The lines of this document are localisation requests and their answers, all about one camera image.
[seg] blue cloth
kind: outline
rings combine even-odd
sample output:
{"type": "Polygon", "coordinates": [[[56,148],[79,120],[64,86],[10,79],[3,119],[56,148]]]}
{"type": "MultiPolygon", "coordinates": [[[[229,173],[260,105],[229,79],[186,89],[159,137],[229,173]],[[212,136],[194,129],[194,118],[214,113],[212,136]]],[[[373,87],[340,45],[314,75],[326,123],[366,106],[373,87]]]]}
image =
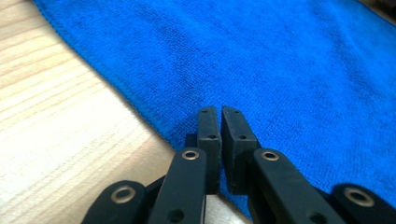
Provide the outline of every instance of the blue cloth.
{"type": "Polygon", "coordinates": [[[201,107],[232,106],[313,186],[351,182],[396,206],[396,27],[359,2],[35,3],[175,149],[201,107]]]}

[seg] light wood surface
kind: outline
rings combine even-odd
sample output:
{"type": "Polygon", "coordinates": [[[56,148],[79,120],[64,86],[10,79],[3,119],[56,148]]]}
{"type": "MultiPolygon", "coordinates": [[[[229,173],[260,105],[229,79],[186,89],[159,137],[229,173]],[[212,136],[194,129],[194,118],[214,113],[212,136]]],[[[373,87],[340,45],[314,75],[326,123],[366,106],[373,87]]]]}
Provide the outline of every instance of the light wood surface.
{"type": "MultiPolygon", "coordinates": [[[[174,151],[31,1],[0,1],[0,223],[79,223],[108,185],[147,185],[174,151]]],[[[206,223],[249,223],[218,196],[206,223]]]]}

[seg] wood grain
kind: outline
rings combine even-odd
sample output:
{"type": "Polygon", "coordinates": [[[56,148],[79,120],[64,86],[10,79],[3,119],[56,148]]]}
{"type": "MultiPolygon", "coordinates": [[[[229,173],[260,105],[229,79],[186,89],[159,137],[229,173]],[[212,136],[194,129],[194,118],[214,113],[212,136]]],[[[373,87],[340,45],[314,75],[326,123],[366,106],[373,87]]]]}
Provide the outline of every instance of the wood grain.
{"type": "MultiPolygon", "coordinates": [[[[174,151],[31,1],[0,2],[0,223],[79,223],[122,179],[147,185],[174,151]]],[[[218,196],[206,223],[249,223],[218,196]]]]}

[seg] dark corner object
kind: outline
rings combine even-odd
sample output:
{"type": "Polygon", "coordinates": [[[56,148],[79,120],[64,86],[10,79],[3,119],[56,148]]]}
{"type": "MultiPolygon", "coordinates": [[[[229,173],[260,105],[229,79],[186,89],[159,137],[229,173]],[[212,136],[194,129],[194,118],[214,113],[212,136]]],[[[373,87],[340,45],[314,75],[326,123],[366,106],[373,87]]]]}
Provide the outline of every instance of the dark corner object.
{"type": "Polygon", "coordinates": [[[204,223],[205,196],[219,192],[220,160],[228,189],[247,195],[253,223],[395,223],[396,211],[368,189],[337,185],[330,195],[312,187],[281,152],[261,147],[241,111],[198,114],[198,132],[172,160],[166,176],[144,187],[107,187],[82,223],[204,223]]]}

